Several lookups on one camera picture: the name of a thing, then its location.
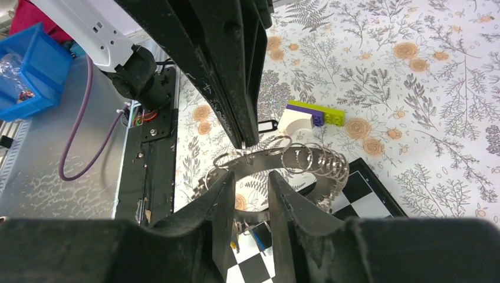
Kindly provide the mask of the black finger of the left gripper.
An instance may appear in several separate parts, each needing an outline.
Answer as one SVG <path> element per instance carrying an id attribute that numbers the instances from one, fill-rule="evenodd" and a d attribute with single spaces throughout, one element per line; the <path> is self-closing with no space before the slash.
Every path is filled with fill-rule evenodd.
<path id="1" fill-rule="evenodd" d="M 203 95 L 237 149 L 259 142 L 255 1 L 119 1 Z"/>
<path id="2" fill-rule="evenodd" d="M 258 108 L 259 88 L 262 70 L 264 67 L 267 36 L 265 30 L 272 25 L 271 13 L 274 11 L 272 1 L 250 1 L 252 4 L 252 18 L 254 19 L 253 58 L 249 90 L 255 114 Z"/>

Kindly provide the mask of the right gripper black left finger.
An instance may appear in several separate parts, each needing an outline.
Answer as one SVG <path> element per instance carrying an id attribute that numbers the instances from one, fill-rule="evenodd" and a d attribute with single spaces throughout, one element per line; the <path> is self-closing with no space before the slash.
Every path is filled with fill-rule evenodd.
<path id="1" fill-rule="evenodd" d="M 2 282 L 224 282 L 235 175 L 144 228 L 127 220 L 8 219 Z"/>

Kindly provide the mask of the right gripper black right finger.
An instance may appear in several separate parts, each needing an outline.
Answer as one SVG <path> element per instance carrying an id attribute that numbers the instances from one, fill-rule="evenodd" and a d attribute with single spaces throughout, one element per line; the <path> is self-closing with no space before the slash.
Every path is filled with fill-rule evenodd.
<path id="1" fill-rule="evenodd" d="M 268 176 L 279 282 L 498 282 L 499 229 L 475 218 L 339 220 Z"/>

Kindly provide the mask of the blue key tag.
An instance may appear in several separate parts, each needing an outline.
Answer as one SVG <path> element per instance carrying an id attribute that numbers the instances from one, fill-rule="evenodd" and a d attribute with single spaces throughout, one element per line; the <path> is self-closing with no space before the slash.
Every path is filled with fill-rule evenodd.
<path id="1" fill-rule="evenodd" d="M 249 233 L 251 234 L 251 236 L 253 237 L 258 249 L 260 252 L 263 252 L 265 250 L 265 247 L 263 246 L 261 240 L 258 238 L 257 234 L 252 230 L 252 229 L 249 229 Z"/>

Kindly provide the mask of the metal keyring disc with rings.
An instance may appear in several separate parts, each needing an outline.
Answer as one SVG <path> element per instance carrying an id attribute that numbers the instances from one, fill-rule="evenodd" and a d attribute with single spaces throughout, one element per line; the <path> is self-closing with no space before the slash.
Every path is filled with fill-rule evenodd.
<path id="1" fill-rule="evenodd" d="M 305 240 L 318 240 L 343 233 L 344 222 L 322 211 L 320 205 L 336 197 L 345 187 L 349 165 L 344 155 L 316 144 L 289 142 L 288 146 L 267 149 L 214 167 L 200 180 L 206 194 L 186 205 L 179 215 L 198 226 L 205 220 L 219 219 L 219 231 L 229 232 L 229 221 L 257 224 L 273 221 L 281 225 L 279 234 L 296 233 Z M 306 194 L 293 191 L 278 174 L 284 169 L 293 174 L 311 173 L 316 177 L 315 186 Z M 250 212 L 231 209 L 231 193 L 235 182 L 254 173 L 269 172 L 269 204 L 267 211 Z"/>

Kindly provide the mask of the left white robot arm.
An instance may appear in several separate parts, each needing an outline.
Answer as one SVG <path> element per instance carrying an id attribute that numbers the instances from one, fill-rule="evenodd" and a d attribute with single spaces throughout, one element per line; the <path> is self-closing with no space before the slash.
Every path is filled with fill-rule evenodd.
<path id="1" fill-rule="evenodd" d="M 272 1 L 118 1 L 203 95 L 237 149 L 258 144 L 257 102 Z M 90 1 L 34 5 L 83 48 L 117 91 L 148 109 L 168 97 L 157 62 Z"/>

